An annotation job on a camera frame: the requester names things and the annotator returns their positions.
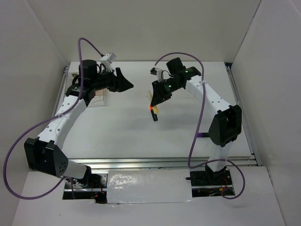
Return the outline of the orange capped black highlighter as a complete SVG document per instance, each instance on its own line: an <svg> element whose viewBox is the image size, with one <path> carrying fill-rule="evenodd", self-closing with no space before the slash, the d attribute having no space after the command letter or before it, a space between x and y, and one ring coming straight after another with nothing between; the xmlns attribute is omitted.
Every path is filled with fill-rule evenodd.
<svg viewBox="0 0 301 226"><path fill-rule="evenodd" d="M154 107L150 106L150 112L151 112L153 121L158 121L158 116L157 116L157 114L158 114L158 109L157 109L157 107L155 107L155 106L154 106Z"/></svg>

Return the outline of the purple capped black highlighter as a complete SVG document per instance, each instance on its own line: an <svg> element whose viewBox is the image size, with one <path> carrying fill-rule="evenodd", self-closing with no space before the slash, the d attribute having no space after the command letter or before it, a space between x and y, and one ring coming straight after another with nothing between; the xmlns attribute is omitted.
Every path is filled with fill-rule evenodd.
<svg viewBox="0 0 301 226"><path fill-rule="evenodd" d="M198 133L197 137L209 137L208 133Z"/></svg>

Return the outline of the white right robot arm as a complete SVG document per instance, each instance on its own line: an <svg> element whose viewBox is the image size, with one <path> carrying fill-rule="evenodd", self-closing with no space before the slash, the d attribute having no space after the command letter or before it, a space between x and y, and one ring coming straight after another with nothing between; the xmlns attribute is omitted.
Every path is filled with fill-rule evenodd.
<svg viewBox="0 0 301 226"><path fill-rule="evenodd" d="M150 73L157 76L152 83L153 94L151 107L155 107L172 97L172 93L181 88L189 91L201 101L200 115L209 112L211 122L208 135L214 145L214 151L205 164L205 179L217 184L226 171L226 160L232 142L242 131L242 110L238 105L231 105L220 97L204 80L204 71L196 67L185 67L180 58L167 62L170 77L164 79L163 70L153 67Z"/></svg>

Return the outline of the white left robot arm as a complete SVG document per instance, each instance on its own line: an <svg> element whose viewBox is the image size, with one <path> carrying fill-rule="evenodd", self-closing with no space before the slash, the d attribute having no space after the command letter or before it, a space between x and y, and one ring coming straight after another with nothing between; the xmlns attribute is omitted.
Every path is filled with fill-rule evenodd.
<svg viewBox="0 0 301 226"><path fill-rule="evenodd" d="M98 90L123 92L133 88L117 67L112 71L99 71L95 60L83 60L79 69L83 72L74 77L67 89L63 103L46 128L36 138L24 143L29 168L55 177L76 180L83 188L89 187L94 179L91 168L76 163L63 153L63 144L78 117L87 109Z"/></svg>

